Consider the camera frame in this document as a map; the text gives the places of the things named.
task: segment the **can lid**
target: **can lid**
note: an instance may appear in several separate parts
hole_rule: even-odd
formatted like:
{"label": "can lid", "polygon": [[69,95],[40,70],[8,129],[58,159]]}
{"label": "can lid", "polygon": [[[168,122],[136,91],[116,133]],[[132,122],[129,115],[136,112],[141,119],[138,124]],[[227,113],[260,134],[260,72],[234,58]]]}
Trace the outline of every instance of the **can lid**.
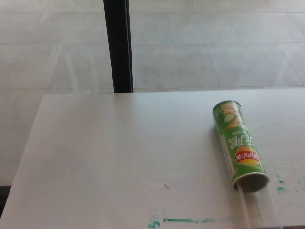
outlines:
{"label": "can lid", "polygon": [[228,103],[228,102],[235,102],[235,103],[237,103],[240,107],[242,107],[242,106],[240,105],[240,103],[237,102],[237,101],[235,101],[235,100],[224,100],[224,101],[219,102],[218,104],[216,104],[216,106],[215,106],[215,107],[213,108],[213,110],[212,110],[212,114],[214,114],[214,110],[215,110],[218,106],[220,106],[220,105],[222,105],[222,104],[226,104],[226,103]]}

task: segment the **floor tile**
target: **floor tile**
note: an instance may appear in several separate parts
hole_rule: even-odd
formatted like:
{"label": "floor tile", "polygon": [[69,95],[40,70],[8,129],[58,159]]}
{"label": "floor tile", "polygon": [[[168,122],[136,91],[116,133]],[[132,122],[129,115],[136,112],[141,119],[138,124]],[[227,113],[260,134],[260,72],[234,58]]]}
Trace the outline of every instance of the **floor tile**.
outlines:
{"label": "floor tile", "polygon": [[235,13],[229,18],[242,42],[304,42],[284,13]]}
{"label": "floor tile", "polygon": [[193,0],[195,12],[254,12],[247,0]]}
{"label": "floor tile", "polygon": [[0,13],[0,44],[27,44],[42,14]]}
{"label": "floor tile", "polygon": [[276,44],[210,44],[221,86],[302,85]]}
{"label": "floor tile", "polygon": [[104,1],[102,0],[80,0],[77,12],[104,13]]}
{"label": "floor tile", "polygon": [[286,15],[305,36],[305,13],[287,13]]}
{"label": "floor tile", "polygon": [[131,40],[135,44],[169,44],[168,14],[130,15]]}
{"label": "floor tile", "polygon": [[136,45],[135,87],[218,86],[206,45]]}
{"label": "floor tile", "polygon": [[31,129],[0,131],[0,160],[19,163]]}
{"label": "floor tile", "polygon": [[240,43],[226,14],[177,13],[168,17],[172,43]]}
{"label": "floor tile", "polygon": [[48,88],[61,45],[0,45],[0,89]]}
{"label": "floor tile", "polygon": [[67,45],[59,57],[50,89],[113,88],[107,45]]}
{"label": "floor tile", "polygon": [[42,90],[0,90],[0,132],[30,131],[42,95]]}
{"label": "floor tile", "polygon": [[0,12],[12,12],[16,10],[16,7],[21,0],[1,0]]}
{"label": "floor tile", "polygon": [[75,12],[79,0],[21,0],[17,12]]}
{"label": "floor tile", "polygon": [[305,43],[279,43],[278,46],[305,84]]}
{"label": "floor tile", "polygon": [[188,13],[193,12],[192,0],[137,0],[138,13]]}
{"label": "floor tile", "polygon": [[249,0],[255,12],[305,12],[301,0]]}
{"label": "floor tile", "polygon": [[32,43],[100,44],[104,20],[100,13],[46,13]]}
{"label": "floor tile", "polygon": [[0,159],[0,185],[12,185],[19,163]]}

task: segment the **green paint smudge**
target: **green paint smudge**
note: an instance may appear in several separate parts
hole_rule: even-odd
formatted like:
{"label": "green paint smudge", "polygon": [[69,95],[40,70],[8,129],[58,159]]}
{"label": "green paint smudge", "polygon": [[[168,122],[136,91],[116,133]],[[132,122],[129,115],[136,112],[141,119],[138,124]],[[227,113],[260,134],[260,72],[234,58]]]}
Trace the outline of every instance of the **green paint smudge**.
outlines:
{"label": "green paint smudge", "polygon": [[167,219],[163,218],[163,223],[166,222],[178,222],[178,223],[199,223],[199,220],[192,220],[192,219]]}
{"label": "green paint smudge", "polygon": [[205,218],[201,223],[215,223],[216,221],[212,218]]}
{"label": "green paint smudge", "polygon": [[156,229],[156,226],[160,227],[160,223],[158,221],[153,222],[153,224],[148,224],[147,228]]}

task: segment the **chip can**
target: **chip can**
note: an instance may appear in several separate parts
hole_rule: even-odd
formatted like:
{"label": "chip can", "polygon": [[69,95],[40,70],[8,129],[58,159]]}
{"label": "chip can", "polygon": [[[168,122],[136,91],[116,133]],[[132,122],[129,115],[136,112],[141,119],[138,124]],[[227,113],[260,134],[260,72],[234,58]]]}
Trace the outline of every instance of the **chip can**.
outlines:
{"label": "chip can", "polygon": [[256,192],[269,183],[241,106],[236,101],[223,101],[213,109],[223,154],[229,168],[234,189],[238,184],[243,192]]}

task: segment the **can bottom rim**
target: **can bottom rim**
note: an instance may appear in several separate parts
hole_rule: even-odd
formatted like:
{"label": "can bottom rim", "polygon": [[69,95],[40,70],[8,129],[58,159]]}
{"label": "can bottom rim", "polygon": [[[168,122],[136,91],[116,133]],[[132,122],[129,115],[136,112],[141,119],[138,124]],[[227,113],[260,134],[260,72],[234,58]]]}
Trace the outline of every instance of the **can bottom rim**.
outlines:
{"label": "can bottom rim", "polygon": [[243,192],[257,192],[263,189],[269,183],[269,177],[264,173],[247,173],[236,178],[233,182],[233,188],[238,190],[238,185]]}

